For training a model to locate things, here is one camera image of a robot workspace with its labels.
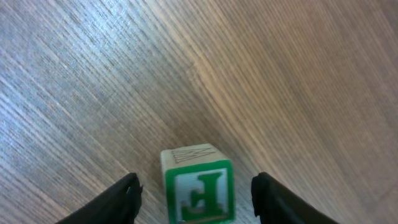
black object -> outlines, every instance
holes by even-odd
[[[133,224],[141,193],[137,175],[130,173],[58,224]]]
[[[251,195],[254,215],[262,224],[336,224],[266,172],[253,177]]]

green border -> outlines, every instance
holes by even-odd
[[[235,199],[234,199],[234,177],[233,177],[233,166],[230,160],[222,160],[216,162],[209,162],[204,164],[196,164],[192,166],[179,167],[176,169],[170,169],[165,173],[165,183],[166,183],[166,197],[167,197],[167,208],[169,210],[169,221],[170,224],[177,224],[177,217],[175,214],[175,177],[179,174],[187,174],[192,172],[201,172],[214,169],[226,168],[227,170],[227,185],[228,185],[228,217],[224,220],[217,220],[216,222],[206,222],[206,223],[220,223],[226,220],[235,219]]]

wooden block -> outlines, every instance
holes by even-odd
[[[160,154],[171,224],[233,221],[232,162],[211,144]]]

wood grain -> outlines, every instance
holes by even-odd
[[[397,223],[395,0],[0,2],[0,223],[53,223],[128,172],[164,223],[159,154],[267,171],[341,223]]]

green and white block face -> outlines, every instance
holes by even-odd
[[[165,183],[170,223],[227,223],[234,219],[231,161],[170,169]]]

